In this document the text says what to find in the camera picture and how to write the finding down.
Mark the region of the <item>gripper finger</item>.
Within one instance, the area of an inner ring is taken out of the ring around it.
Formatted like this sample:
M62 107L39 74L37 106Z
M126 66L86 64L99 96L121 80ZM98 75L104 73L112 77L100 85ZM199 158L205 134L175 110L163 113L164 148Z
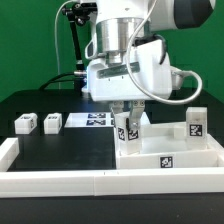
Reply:
M144 100L134 100L129 103L129 127L138 128L140 126L140 118L145 109Z
M123 112L123 102L122 101L113 101L110 104L110 109L113 115Z

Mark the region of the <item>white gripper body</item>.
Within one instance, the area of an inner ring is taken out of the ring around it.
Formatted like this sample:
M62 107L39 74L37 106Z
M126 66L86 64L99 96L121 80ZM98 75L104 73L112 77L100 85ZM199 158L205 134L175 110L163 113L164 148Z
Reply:
M87 68L88 88L94 101L150 100L136 84L155 96L168 99L172 78L168 54L161 40L155 40L130 52L129 75L126 63L109 67L103 58L92 60Z

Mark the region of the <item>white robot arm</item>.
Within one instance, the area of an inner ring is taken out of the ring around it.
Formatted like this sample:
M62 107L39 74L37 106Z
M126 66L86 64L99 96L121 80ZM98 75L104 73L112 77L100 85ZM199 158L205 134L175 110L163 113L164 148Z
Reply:
M87 88L95 101L109 101L120 112L130 103L130 129L140 126L146 100L170 105L186 104L190 96L172 100L171 92L183 80L200 76L170 65L160 30L201 26L214 11L216 0L71 0L62 8L72 26L91 24L85 48Z

